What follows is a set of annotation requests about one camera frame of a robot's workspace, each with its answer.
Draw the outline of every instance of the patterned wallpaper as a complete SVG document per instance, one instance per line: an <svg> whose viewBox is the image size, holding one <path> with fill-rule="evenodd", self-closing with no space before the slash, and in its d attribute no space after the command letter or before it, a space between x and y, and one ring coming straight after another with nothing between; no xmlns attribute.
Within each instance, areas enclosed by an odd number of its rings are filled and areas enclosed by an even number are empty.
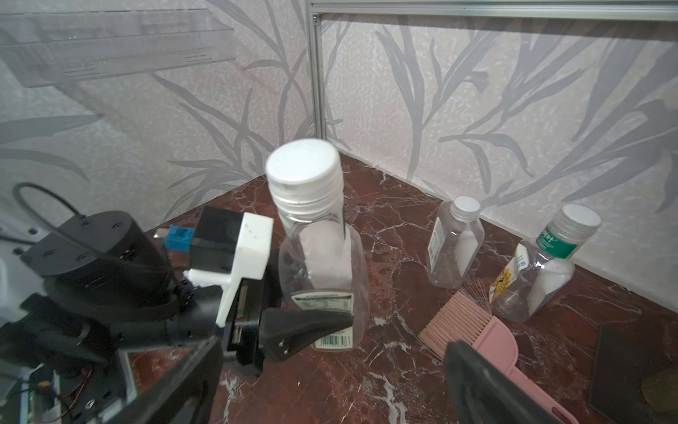
<svg viewBox="0 0 678 424"><path fill-rule="evenodd" d="M235 29L237 58L24 88L0 60L0 208L28 180L85 213L144 228L263 174L267 155L311 134L302 0L7 0L0 13L207 7ZM48 200L34 202L60 222Z"/></svg>
<svg viewBox="0 0 678 424"><path fill-rule="evenodd" d="M677 41L654 22L330 16L327 133L523 236L565 202L596 209L577 262L678 310Z"/></svg>

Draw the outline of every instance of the clear plastic bottle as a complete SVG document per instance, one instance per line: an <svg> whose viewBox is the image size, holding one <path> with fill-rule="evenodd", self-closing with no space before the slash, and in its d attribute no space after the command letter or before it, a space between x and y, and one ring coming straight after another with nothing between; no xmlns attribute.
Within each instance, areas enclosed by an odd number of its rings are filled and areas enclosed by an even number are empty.
<svg viewBox="0 0 678 424"><path fill-rule="evenodd" d="M478 218L480 209L480 203L469 196L459 196L438 207L426 256L432 285L459 288L464 283L485 239L485 229Z"/></svg>
<svg viewBox="0 0 678 424"><path fill-rule="evenodd" d="M287 234L279 260L285 302L352 312L353 327L319 339L314 348L355 348L370 317L370 281L360 235L344 222L339 153L323 140L293 141L271 153L266 176Z"/></svg>
<svg viewBox="0 0 678 424"><path fill-rule="evenodd" d="M602 222L594 210L567 204L534 242L521 240L490 286L492 312L511 321L527 321L572 279L572 255Z"/></svg>

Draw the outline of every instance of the green label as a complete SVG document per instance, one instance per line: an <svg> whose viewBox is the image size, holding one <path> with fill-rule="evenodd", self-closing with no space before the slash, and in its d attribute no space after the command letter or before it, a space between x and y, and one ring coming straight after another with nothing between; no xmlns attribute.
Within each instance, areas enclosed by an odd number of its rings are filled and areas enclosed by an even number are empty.
<svg viewBox="0 0 678 424"><path fill-rule="evenodd" d="M577 248L576 244L565 243L554 236L548 227L537 237L537 246L551 256L561 259L567 258Z"/></svg>

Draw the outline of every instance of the yellow label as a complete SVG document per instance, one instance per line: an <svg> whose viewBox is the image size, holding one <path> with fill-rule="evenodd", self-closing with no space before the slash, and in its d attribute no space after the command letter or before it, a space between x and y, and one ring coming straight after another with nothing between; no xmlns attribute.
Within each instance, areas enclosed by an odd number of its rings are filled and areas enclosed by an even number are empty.
<svg viewBox="0 0 678 424"><path fill-rule="evenodd" d="M499 274L494 283L490 286L489 300L494 301L506 288L508 288L517 278L518 271L527 268L527 249L522 244L515 248L515 253L511 260L506 264L504 271Z"/></svg>

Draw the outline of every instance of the pink brush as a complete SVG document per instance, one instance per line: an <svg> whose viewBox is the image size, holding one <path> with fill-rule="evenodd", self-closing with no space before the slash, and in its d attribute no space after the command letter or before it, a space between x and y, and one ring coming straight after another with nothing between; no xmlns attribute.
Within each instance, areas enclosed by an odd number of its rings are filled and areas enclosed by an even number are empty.
<svg viewBox="0 0 678 424"><path fill-rule="evenodd" d="M463 293L457 292L440 309L419 338L441 360L448 343L467 342L545 410L565 424L578 424L572 414L516 368L518 344L504 323Z"/></svg>

